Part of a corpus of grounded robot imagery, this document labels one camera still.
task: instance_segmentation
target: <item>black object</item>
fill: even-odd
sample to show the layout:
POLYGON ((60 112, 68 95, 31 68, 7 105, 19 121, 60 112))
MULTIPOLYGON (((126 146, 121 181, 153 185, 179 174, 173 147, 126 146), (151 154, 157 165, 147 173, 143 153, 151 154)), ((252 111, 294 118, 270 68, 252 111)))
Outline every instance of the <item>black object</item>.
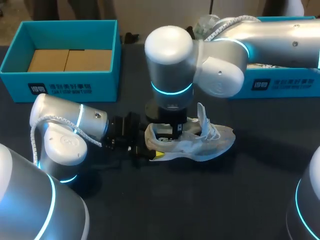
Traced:
POLYGON ((214 0, 210 0, 210 9, 209 9, 209 14, 212 14, 212 8, 214 6, 214 0))
POLYGON ((138 158, 152 160, 156 156, 155 151, 147 149, 144 138, 140 139, 140 132, 146 128, 137 113, 129 112, 125 117, 114 116, 104 138, 104 147, 111 150, 125 149, 130 153, 133 165, 139 167, 138 158))
POLYGON ((183 124, 187 122, 187 109, 169 111, 159 107, 154 99, 145 105, 145 116, 154 124, 170 124, 172 138, 177 139, 183 131, 183 124))
POLYGON ((124 37, 124 44, 135 44, 139 40, 139 34, 127 32, 124 37))
POLYGON ((190 34, 190 36, 191 36, 191 38, 193 40, 196 39, 196 36, 195 36, 195 33, 194 33, 194 29, 193 29, 192 26, 188 26, 185 30, 188 32, 188 34, 190 34))

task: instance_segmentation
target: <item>yellow tag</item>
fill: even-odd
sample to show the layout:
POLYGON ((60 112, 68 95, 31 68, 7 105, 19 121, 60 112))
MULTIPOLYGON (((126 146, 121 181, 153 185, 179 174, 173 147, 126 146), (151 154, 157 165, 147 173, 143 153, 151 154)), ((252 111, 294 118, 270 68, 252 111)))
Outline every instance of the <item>yellow tag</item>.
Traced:
POLYGON ((162 157, 163 155, 165 155, 164 152, 161 152, 161 151, 155 151, 155 156, 156 157, 162 157))

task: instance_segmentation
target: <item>dark tablecloth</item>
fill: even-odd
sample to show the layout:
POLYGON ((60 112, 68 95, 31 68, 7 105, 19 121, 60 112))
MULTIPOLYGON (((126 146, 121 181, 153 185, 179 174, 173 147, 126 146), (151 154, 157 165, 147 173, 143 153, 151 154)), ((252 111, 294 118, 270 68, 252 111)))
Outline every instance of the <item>dark tablecloth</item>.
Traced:
MULTIPOLYGON (((6 51, 0 47, 0 62, 6 51)), ((117 103, 87 105, 110 117, 133 111, 144 119, 152 92, 143 45, 123 47, 119 87, 117 103)), ((287 239, 287 205, 320 145, 320 99, 227 100, 195 89, 191 117, 197 102, 212 123, 235 130, 233 150, 217 160, 137 169, 125 152, 94 158, 101 150, 89 145, 88 166, 123 159, 121 169, 86 173, 75 183, 90 213, 89 240, 287 239)), ((0 143, 29 160, 31 108, 15 104, 0 82, 0 143)))

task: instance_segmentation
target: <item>wall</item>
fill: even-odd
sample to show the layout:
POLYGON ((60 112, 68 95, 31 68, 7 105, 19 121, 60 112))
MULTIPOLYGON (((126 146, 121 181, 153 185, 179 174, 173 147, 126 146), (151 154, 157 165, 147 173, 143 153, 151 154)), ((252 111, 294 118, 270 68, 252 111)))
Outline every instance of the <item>wall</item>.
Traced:
MULTIPOLYGON (((166 25, 186 28, 209 14, 210 0, 98 0, 104 19, 117 16, 120 32, 147 36, 166 25)), ((240 15, 261 16, 266 0, 214 0, 212 13, 220 18, 240 15)), ((66 0, 58 0, 60 17, 74 19, 66 0)))

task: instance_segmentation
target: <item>brown cardboard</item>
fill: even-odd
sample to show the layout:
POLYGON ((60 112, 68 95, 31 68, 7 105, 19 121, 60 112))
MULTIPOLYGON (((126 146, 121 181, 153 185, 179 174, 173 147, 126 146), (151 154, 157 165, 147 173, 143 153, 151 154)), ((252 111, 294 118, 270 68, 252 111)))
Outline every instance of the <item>brown cardboard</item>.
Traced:
POLYGON ((111 60, 112 50, 70 50, 64 71, 109 71, 111 60))
POLYGON ((63 72, 69 50, 35 50, 28 72, 63 72))
POLYGON ((304 8, 305 16, 320 16, 320 1, 319 0, 309 0, 306 8, 304 8))

